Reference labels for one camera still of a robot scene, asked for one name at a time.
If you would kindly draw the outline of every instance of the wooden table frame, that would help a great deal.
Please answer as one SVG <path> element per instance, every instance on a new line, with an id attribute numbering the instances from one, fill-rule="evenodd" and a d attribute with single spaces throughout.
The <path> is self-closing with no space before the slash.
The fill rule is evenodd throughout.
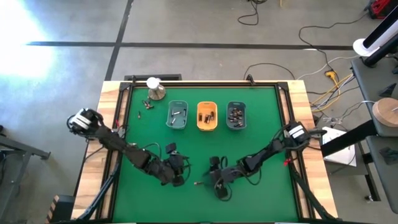
<path id="1" fill-rule="evenodd" d="M 116 123 L 114 120 L 118 120 L 120 124 L 125 123 L 125 114 L 129 114 L 129 107 L 126 107 L 126 105 L 130 105 L 132 88 L 129 87 L 131 86 L 131 83 L 132 82 L 104 82 L 101 91 L 101 97 L 99 99 L 98 112 L 104 116 L 104 123 L 108 127 L 116 128 Z M 248 81 L 163 82 L 165 86 L 176 83 L 179 85 L 182 85 L 182 83 L 191 83 L 191 85 L 193 83 L 197 85 L 214 84 L 214 86 L 217 86 L 217 84 L 220 83 L 228 86 L 250 85 Z M 291 119 L 295 119 L 296 121 L 301 121 L 307 129 L 313 129 L 315 127 L 303 81 L 256 81 L 256 83 L 260 85 L 265 83 L 274 83 L 280 87 L 280 94 L 277 94 L 277 96 L 280 96 L 278 101 L 282 104 L 283 115 L 281 116 L 283 116 L 285 123 L 289 122 Z M 143 86 L 144 84 L 145 82 L 136 82 L 136 85 Z M 312 140 L 311 146 L 319 148 L 319 142 Z M 99 147 L 100 145 L 98 142 L 89 143 L 86 156 L 91 154 Z M 112 172 L 118 157 L 119 156 L 117 152 L 110 152 L 106 149 L 103 149 L 83 164 L 81 175 L 76 185 L 76 201 L 73 208 L 72 218 L 79 217 L 90 205 L 101 188 L 101 185 L 108 178 L 109 173 Z M 304 175 L 303 178 L 308 181 L 307 183 L 309 184 L 314 195 L 331 215 L 337 217 L 337 212 L 321 152 L 316 149 L 306 148 L 302 154 L 302 157 L 299 156 L 299 158 L 301 158 L 301 160 L 298 159 L 295 161 L 297 170 L 299 172 L 301 170 L 305 171 L 302 172 L 302 175 Z M 297 191 L 300 202 L 298 204 L 298 208 L 301 211 L 302 217 L 314 217 L 314 211 L 308 206 L 308 200 L 300 187 L 295 184 L 294 189 L 298 189 Z M 97 212 L 92 216 L 92 218 L 111 217 L 112 214 L 109 214 L 109 211 L 113 211 L 113 203 L 110 202 L 114 201 L 113 194 L 111 194 L 111 192 L 112 190 L 108 191 L 103 200 L 104 203 L 102 203 L 102 206 L 97 209 Z"/>

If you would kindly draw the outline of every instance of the green table surface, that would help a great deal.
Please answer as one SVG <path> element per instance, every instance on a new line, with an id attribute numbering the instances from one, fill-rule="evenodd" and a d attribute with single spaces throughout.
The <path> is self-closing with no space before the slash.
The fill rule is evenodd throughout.
<path id="1" fill-rule="evenodd" d="M 146 110 L 142 100 L 146 88 L 136 88 L 132 94 L 127 128 L 128 142 L 139 146 L 157 142 L 164 147 L 177 143 L 177 150 L 190 157 L 192 172 L 181 187 L 161 186 L 159 180 L 134 168 L 124 157 L 119 178 L 114 222 L 288 222 L 297 221 L 294 194 L 289 169 L 284 166 L 284 154 L 267 160 L 261 170 L 261 183 L 253 186 L 241 178 L 231 184 L 233 196 L 229 202 L 218 200 L 213 190 L 194 185 L 209 169 L 211 156 L 227 156 L 229 165 L 266 146 L 281 127 L 274 88 L 167 88 L 160 101 L 152 101 L 154 109 Z M 188 103 L 185 129 L 166 126 L 169 101 Z M 197 104 L 214 101 L 218 105 L 218 126 L 212 132 L 197 128 Z M 246 104 L 248 126 L 232 131 L 226 125 L 226 106 L 230 101 Z M 150 147 L 154 153 L 158 149 Z M 258 174 L 251 177 L 257 181 Z"/>

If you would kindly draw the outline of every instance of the white cable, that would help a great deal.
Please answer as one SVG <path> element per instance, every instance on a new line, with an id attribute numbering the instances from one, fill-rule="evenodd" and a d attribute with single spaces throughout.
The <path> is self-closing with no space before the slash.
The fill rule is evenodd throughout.
<path id="1" fill-rule="evenodd" d="M 341 86 L 339 86 L 338 89 L 337 89 L 336 91 L 339 91 L 339 90 L 341 89 L 341 87 L 343 87 L 346 83 L 348 83 L 349 81 L 351 81 L 353 78 L 355 78 L 354 75 L 351 75 L 349 78 L 347 78 L 347 80 L 346 80 L 343 84 L 341 84 Z M 314 106 L 315 106 L 318 110 L 320 110 L 320 107 L 323 106 L 323 105 L 325 105 L 325 104 L 327 104 L 328 100 L 329 100 L 329 98 L 327 98 L 324 102 L 322 102 L 322 103 L 319 104 L 318 106 L 315 106 L 315 105 L 314 105 Z"/>
<path id="2" fill-rule="evenodd" d="M 337 58 L 331 59 L 328 63 L 332 63 L 332 62 L 334 62 L 335 60 L 338 60 L 338 59 L 353 59 L 353 58 L 357 58 L 357 57 L 360 57 L 360 56 L 356 55 L 356 56 L 352 56 L 352 57 L 337 57 Z M 322 71 L 326 66 L 328 66 L 327 63 L 321 69 L 319 69 L 318 71 L 313 72 L 313 73 L 308 73 L 308 74 L 301 75 L 300 77 L 296 78 L 296 80 L 299 80 L 299 79 L 301 79 L 303 77 L 306 77 L 307 75 L 314 75 L 314 74 Z"/>

